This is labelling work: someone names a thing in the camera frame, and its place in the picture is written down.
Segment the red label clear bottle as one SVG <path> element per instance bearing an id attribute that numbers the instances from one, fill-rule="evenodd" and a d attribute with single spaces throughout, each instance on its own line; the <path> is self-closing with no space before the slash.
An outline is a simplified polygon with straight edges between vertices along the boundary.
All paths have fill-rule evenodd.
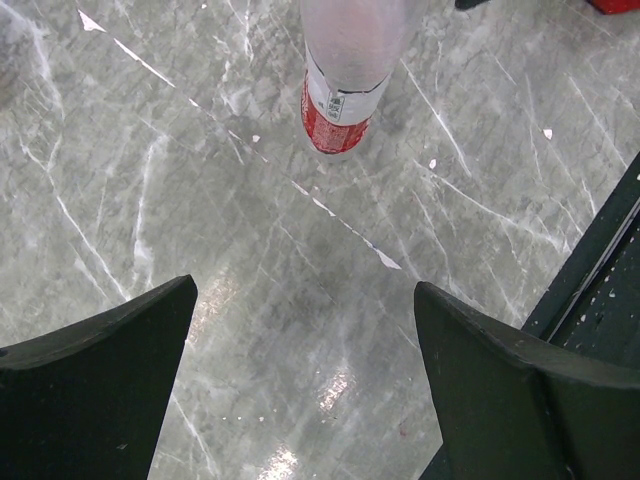
<path id="1" fill-rule="evenodd" d="M 301 1 L 306 71 L 301 122 L 323 155 L 365 137 L 391 75 L 415 35 L 426 1 Z"/>

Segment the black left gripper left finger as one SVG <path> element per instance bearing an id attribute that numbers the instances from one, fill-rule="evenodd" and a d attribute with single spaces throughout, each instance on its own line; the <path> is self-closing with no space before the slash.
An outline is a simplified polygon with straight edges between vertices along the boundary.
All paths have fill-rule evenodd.
<path id="1" fill-rule="evenodd" d="M 147 478 L 197 295 L 180 276 L 3 347 L 2 478 Z"/>

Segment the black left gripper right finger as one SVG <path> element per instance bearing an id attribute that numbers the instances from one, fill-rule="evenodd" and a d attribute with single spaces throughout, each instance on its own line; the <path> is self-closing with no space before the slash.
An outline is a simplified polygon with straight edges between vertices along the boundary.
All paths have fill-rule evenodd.
<path id="1" fill-rule="evenodd" d="M 455 479 L 636 479 L 639 373 L 414 291 L 419 345 Z"/>

